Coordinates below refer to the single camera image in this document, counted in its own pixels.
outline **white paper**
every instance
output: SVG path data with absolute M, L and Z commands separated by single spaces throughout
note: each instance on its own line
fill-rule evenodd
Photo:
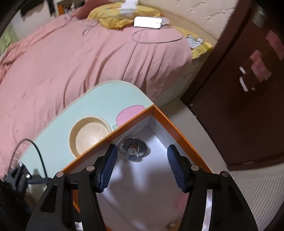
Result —
M 162 19 L 153 17 L 135 17 L 134 26 L 147 28 L 161 28 Z

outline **wooden bowl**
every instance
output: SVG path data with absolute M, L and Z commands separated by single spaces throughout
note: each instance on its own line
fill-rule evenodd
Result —
M 109 124 L 97 116 L 78 120 L 69 133 L 69 149 L 76 159 L 111 133 Z

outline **pillowcase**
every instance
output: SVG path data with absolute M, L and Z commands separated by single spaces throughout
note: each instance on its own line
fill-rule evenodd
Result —
M 84 19 L 84 18 L 87 18 L 89 13 L 97 8 L 97 7 L 100 7 L 102 5 L 105 5 L 105 4 L 110 4 L 111 1 L 109 0 L 88 0 L 86 1 L 85 5 L 83 5 L 80 10 L 78 11 L 76 17 L 78 19 Z
M 149 17 L 161 17 L 161 12 L 142 5 L 137 5 L 137 10 L 134 11 L 131 17 L 126 17 L 119 13 L 120 6 L 123 2 L 116 2 L 107 5 L 103 5 L 93 9 L 88 19 L 98 19 L 103 27 L 109 29 L 120 29 L 126 25 L 130 25 L 134 22 L 134 18 L 137 16 L 149 16 Z
M 189 36 L 191 36 L 195 40 L 199 38 L 196 34 L 190 32 L 186 29 L 183 29 L 181 27 L 173 26 L 173 28 L 175 28 L 176 30 L 181 32 L 185 38 L 187 38 Z M 201 55 L 212 50 L 212 48 L 213 48 L 213 46 L 210 43 L 207 43 L 207 42 L 202 43 L 201 45 L 199 45 L 198 47 L 196 47 L 195 49 L 192 50 L 192 59 L 199 58 Z

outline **yellow pillow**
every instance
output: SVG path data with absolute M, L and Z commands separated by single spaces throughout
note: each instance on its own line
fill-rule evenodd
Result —
M 120 5 L 123 2 L 110 3 L 102 5 L 93 9 L 88 19 L 98 19 L 100 24 L 109 29 L 120 29 L 126 25 L 130 25 L 134 22 L 134 18 L 137 16 L 149 16 L 149 17 L 161 17 L 160 11 L 141 5 L 137 5 L 137 10 L 131 17 L 126 17 L 119 13 Z
M 188 35 L 191 35 L 192 37 L 194 37 L 194 39 L 199 38 L 196 34 L 190 32 L 186 29 L 183 29 L 181 27 L 173 26 L 173 28 L 175 28 L 176 30 L 181 32 L 184 35 L 184 37 L 186 37 L 186 38 L 187 38 Z M 205 54 L 207 51 L 211 50 L 212 47 L 213 46 L 210 43 L 207 43 L 207 42 L 202 43 L 200 46 L 198 46 L 197 48 L 192 50 L 192 59 L 196 59 L 199 56 Z

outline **cable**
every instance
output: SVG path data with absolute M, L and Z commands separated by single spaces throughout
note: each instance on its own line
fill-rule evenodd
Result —
M 88 25 L 88 26 L 85 26 L 82 35 L 85 35 L 85 32 L 89 29 L 88 32 L 86 33 L 86 35 L 87 35 L 87 34 L 89 33 L 89 31 L 91 30 L 91 28 L 95 27 L 95 26 L 99 23 L 99 19 L 100 19 L 102 16 L 104 16 L 104 15 L 107 15 L 107 16 L 110 16 L 110 17 L 113 17 L 113 18 L 117 18 L 117 19 L 124 19 L 124 18 L 125 18 L 125 17 L 123 17 L 123 15 L 119 18 L 119 17 L 116 17 L 116 16 L 114 16 L 114 15 L 110 15 L 110 14 L 106 14 L 106 13 L 101 14 L 101 15 L 96 19 L 96 21 L 94 21 L 94 22 L 97 22 L 94 26 L 91 27 L 91 25 L 92 25 L 94 22 L 92 22 L 92 23 L 91 23 L 90 25 Z M 166 29 L 166 28 L 172 28 L 172 26 L 161 27 L 161 28 L 158 28 L 158 30 L 160 30 L 160 29 Z M 170 41 L 165 41 L 165 42 L 140 42 L 139 40 L 136 40 L 136 39 L 134 38 L 134 36 L 136 35 L 136 33 L 141 32 L 141 31 L 144 31 L 144 30 L 152 30 L 152 28 L 146 28 L 146 29 L 142 29 L 142 30 L 138 30 L 138 31 L 134 32 L 134 34 L 132 35 L 132 40 L 133 40 L 134 42 L 136 42 L 136 43 L 141 43 L 141 44 L 162 44 L 162 43 L 176 42 L 176 41 L 182 40 L 182 39 L 184 38 L 184 36 L 183 36 L 183 34 L 182 34 L 181 37 L 178 38 L 178 39 L 174 39 L 174 40 L 170 40 Z
M 166 29 L 166 28 L 171 28 L 171 26 L 170 26 L 170 27 L 161 27 L 161 28 L 159 28 L 159 30 L 160 30 L 160 29 Z M 170 40 L 170 41 L 165 41 L 165 42 L 140 42 L 140 41 L 136 40 L 136 39 L 134 38 L 134 35 L 135 35 L 136 33 L 138 33 L 138 32 L 144 31 L 144 30 L 153 30 L 153 29 L 146 28 L 146 29 L 142 29 L 142 30 L 136 31 L 136 32 L 132 35 L 132 40 L 133 40 L 134 42 L 142 43 L 142 44 L 161 44 L 161 43 L 176 42 L 176 41 L 182 40 L 182 39 L 184 38 L 184 36 L 182 35 L 182 36 L 181 36 L 180 38 L 178 38 L 178 39 L 174 39 L 174 40 Z
M 40 158 L 40 161 L 41 161 L 41 164 L 42 164 L 42 168 L 43 168 L 43 171 L 44 171 L 45 178 L 47 178 L 46 168 L 45 168 L 45 165 L 44 165 L 42 156 L 41 156 L 41 154 L 40 154 L 40 151 L 39 151 L 38 147 L 36 146 L 36 144 L 35 144 L 32 140 L 27 139 L 27 138 L 22 139 L 22 140 L 17 144 L 17 146 L 16 146 L 16 148 L 15 148 L 15 150 L 14 150 L 14 152 L 13 152 L 13 155 L 12 155 L 12 157 L 11 157 L 11 161 L 10 161 L 10 165 L 9 165 L 8 172 L 10 172 L 10 170 L 11 170 L 12 162 L 13 162 L 13 159 L 14 159 L 14 157 L 15 157 L 15 154 L 16 154 L 17 149 L 18 149 L 19 146 L 20 146 L 23 142 L 25 142 L 25 141 L 31 142 L 31 143 L 33 144 L 33 146 L 36 148 L 36 151 L 37 151 L 37 153 L 38 153 L 38 155 L 39 155 L 39 158 Z
M 90 25 L 88 25 L 88 26 L 85 26 L 85 29 L 83 30 L 83 33 L 82 33 L 82 35 L 85 35 L 85 32 L 88 30 L 88 28 L 89 28 L 89 30 L 88 30 L 88 33 L 89 33 L 89 31 L 90 31 L 90 29 L 91 28 L 93 28 L 94 26 L 96 26 L 98 23 L 99 23 L 99 19 L 97 19 L 97 24 L 96 25 L 94 25 L 94 26 L 92 26 L 92 27 L 90 27 L 94 22 L 92 22 Z

